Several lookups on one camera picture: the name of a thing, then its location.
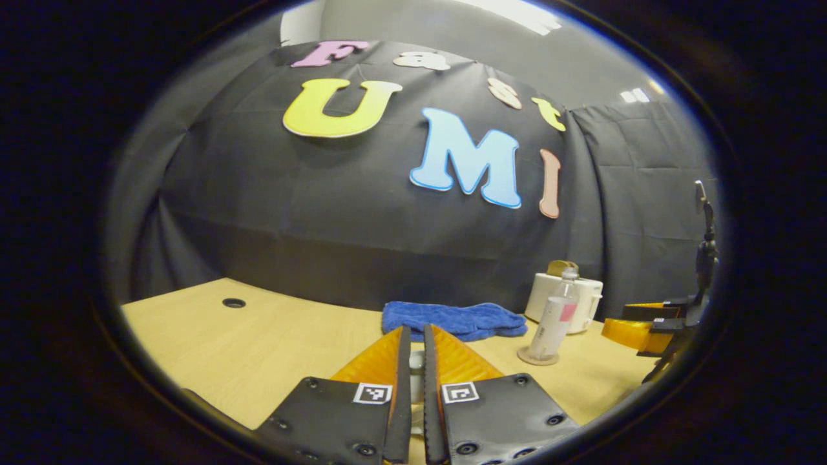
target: plastic bottle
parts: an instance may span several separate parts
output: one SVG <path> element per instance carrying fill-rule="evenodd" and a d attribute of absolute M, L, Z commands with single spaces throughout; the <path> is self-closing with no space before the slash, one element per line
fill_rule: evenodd
<path fill-rule="evenodd" d="M 518 357 L 533 365 L 551 365 L 557 363 L 560 347 L 566 332 L 571 326 L 571 317 L 577 309 L 580 296 L 574 281 L 578 278 L 576 268 L 566 268 L 562 272 L 562 281 L 557 291 L 548 297 L 546 309 L 531 345 L 517 351 Z"/>

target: letter m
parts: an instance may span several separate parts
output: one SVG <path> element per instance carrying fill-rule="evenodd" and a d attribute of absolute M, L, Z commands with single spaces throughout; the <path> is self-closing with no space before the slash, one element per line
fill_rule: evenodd
<path fill-rule="evenodd" d="M 436 108 L 423 108 L 428 119 L 428 142 L 422 165 L 411 170 L 415 185 L 428 189 L 449 190 L 454 179 L 448 175 L 448 158 L 460 180 L 462 192 L 474 192 L 488 170 L 488 182 L 480 190 L 482 198 L 492 204 L 518 209 L 522 200 L 517 194 L 514 174 L 516 139 L 502 131 L 491 130 L 475 146 L 462 120 L 455 114 Z"/>

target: black curtain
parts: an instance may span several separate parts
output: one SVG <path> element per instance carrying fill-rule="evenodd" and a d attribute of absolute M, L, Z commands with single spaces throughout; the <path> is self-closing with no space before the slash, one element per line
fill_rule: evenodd
<path fill-rule="evenodd" d="M 446 71 L 396 66 L 400 52 L 421 47 L 392 42 L 290 68 L 315 44 L 278 47 L 265 33 L 277 29 L 256 27 L 184 70 L 116 158 L 106 243 L 121 302 L 227 276 L 357 308 L 488 301 L 522 313 L 534 273 L 555 259 L 605 282 L 603 316 L 694 291 L 703 219 L 693 182 L 706 176 L 705 146 L 675 108 L 567 112 L 460 56 L 439 52 Z M 489 77 L 514 87 L 523 109 L 494 98 Z M 363 80 L 404 89 L 368 132 L 332 140 L 288 132 L 285 109 L 301 83 L 318 78 L 351 81 L 326 106 L 331 115 L 355 110 Z M 549 126 L 531 97 L 561 109 L 566 131 Z M 456 114 L 474 143 L 491 129 L 519 141 L 520 209 L 485 202 L 479 187 L 465 195 L 409 181 L 428 136 L 425 107 Z M 562 164 L 559 218 L 538 211 L 541 148 Z"/>

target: letter u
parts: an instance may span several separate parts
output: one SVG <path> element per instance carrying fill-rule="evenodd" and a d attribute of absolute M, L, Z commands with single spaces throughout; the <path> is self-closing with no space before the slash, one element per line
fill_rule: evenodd
<path fill-rule="evenodd" d="M 345 117 L 323 113 L 324 106 L 339 90 L 350 85 L 347 79 L 312 79 L 284 112 L 284 127 L 300 136 L 347 137 L 371 129 L 382 118 L 390 95 L 402 90 L 399 84 L 365 81 L 366 92 L 355 112 Z"/>

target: pink label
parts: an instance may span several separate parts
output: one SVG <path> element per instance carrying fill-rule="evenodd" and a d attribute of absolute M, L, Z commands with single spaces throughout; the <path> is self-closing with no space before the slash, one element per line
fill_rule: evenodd
<path fill-rule="evenodd" d="M 560 321 L 571 321 L 574 316 L 574 311 L 577 309 L 577 304 L 566 304 L 563 307 L 563 313 L 560 315 Z"/>

